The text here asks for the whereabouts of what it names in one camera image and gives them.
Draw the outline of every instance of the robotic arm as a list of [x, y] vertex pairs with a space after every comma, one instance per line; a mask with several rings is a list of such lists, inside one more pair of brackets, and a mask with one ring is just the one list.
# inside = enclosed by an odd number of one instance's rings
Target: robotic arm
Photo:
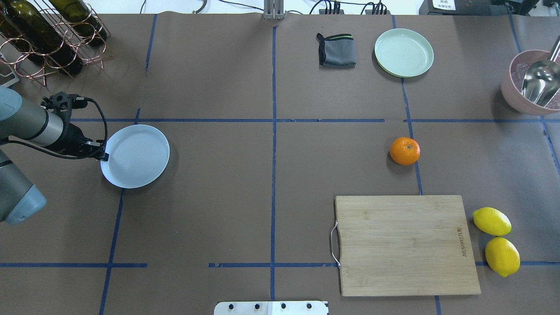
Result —
[[[44, 98], [41, 106], [24, 99], [17, 92], [0, 86], [0, 145], [28, 143], [11, 141], [9, 136], [29, 141], [64, 159], [94, 158], [107, 161], [105, 153], [107, 124], [99, 105], [92, 99], [59, 92]], [[105, 139], [93, 142], [70, 123], [72, 109], [80, 109], [92, 102], [97, 106], [105, 124]], [[0, 150], [0, 221], [16, 225], [46, 205], [46, 199], [15, 164]]]

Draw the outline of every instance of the plate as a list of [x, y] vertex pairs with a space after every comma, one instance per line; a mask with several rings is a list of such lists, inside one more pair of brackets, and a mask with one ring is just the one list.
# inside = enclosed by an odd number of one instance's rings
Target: plate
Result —
[[135, 124], [117, 131], [107, 141], [107, 162], [101, 171], [113, 185], [138, 188], [153, 182], [169, 161], [169, 142], [161, 131], [145, 124]]
[[428, 71], [433, 63], [432, 45], [424, 36], [407, 29], [392, 29], [375, 41], [377, 62], [389, 74], [410, 78]]

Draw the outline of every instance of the pink bowl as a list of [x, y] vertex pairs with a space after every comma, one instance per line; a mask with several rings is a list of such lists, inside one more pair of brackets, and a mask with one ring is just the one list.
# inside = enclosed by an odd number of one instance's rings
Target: pink bowl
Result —
[[560, 112], [560, 93], [557, 93], [547, 107], [536, 105], [521, 94], [523, 77], [528, 66], [537, 60], [547, 59], [550, 52], [527, 50], [514, 57], [502, 80], [502, 95], [506, 102], [518, 112], [529, 115], [550, 115]]

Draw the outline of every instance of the bamboo cutting board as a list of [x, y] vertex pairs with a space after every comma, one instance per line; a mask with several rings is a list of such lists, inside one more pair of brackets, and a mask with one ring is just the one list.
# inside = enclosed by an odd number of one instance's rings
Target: bamboo cutting board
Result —
[[345, 297], [480, 294], [461, 196], [337, 196]]

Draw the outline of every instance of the label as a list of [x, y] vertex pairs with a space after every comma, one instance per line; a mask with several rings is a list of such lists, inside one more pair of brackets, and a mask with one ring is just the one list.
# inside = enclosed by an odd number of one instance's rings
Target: label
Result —
[[463, 231], [461, 228], [457, 228], [457, 235], [459, 236], [459, 244], [461, 245], [461, 253], [464, 257], [466, 257], [466, 248], [465, 248], [465, 238], [463, 237]]
[[455, 10], [455, 0], [432, 0], [433, 7], [440, 10]]

